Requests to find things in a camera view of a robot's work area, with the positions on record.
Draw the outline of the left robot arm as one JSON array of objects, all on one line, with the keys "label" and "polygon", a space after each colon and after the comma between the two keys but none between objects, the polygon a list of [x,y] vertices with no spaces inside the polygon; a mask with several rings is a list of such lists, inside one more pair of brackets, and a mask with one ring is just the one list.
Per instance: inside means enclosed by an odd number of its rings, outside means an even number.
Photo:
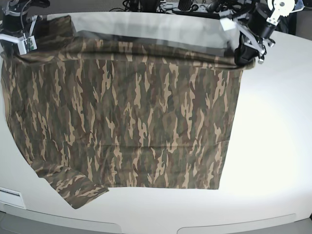
[{"label": "left robot arm", "polygon": [[263,63],[267,53],[264,44],[269,47],[275,45],[271,35],[280,18],[303,9],[304,3],[301,0],[268,0],[266,3],[253,1],[251,10],[244,14],[245,19],[234,19],[240,31],[239,45],[234,51],[235,64],[245,66],[255,58]]}]

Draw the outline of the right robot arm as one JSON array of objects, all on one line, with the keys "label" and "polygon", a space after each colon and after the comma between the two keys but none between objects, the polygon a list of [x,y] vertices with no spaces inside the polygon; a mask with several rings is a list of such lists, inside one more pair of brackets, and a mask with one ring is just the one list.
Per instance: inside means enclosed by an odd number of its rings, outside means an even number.
[{"label": "right robot arm", "polygon": [[0,40],[6,41],[25,55],[37,49],[33,35],[37,20],[41,17],[28,16],[31,7],[48,8],[48,0],[8,0],[2,7],[3,18],[0,24]]}]

